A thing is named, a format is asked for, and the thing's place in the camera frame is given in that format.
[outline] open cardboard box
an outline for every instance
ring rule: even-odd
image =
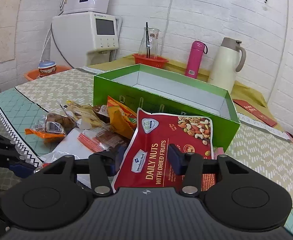
[[[213,122],[213,146],[227,149],[240,121],[227,90],[163,69],[136,64],[94,77],[93,104],[107,96],[136,111],[207,116]]]

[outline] zigzag pattern border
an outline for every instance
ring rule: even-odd
[[[35,167],[38,167],[42,161],[38,158],[38,156],[29,148],[29,146],[21,139],[19,134],[12,127],[8,119],[5,117],[4,113],[0,108],[0,120],[3,123],[4,127],[8,131],[9,135],[15,141],[15,144],[25,153],[27,159],[30,160],[30,163]]]

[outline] cream thermos flask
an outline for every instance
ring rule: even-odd
[[[208,83],[228,90],[231,93],[236,73],[244,65],[246,51],[240,46],[242,41],[225,37],[213,61]]]

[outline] metal bolt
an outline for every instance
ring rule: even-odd
[[[198,189],[194,186],[185,186],[182,188],[182,191],[185,193],[185,194],[194,194],[198,191]]]
[[[110,188],[107,186],[98,186],[94,189],[94,191],[98,194],[106,194],[109,193]]]

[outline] pink water bottle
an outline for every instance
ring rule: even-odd
[[[185,76],[192,78],[197,77],[203,53],[208,53],[208,47],[201,41],[194,41],[187,62]]]

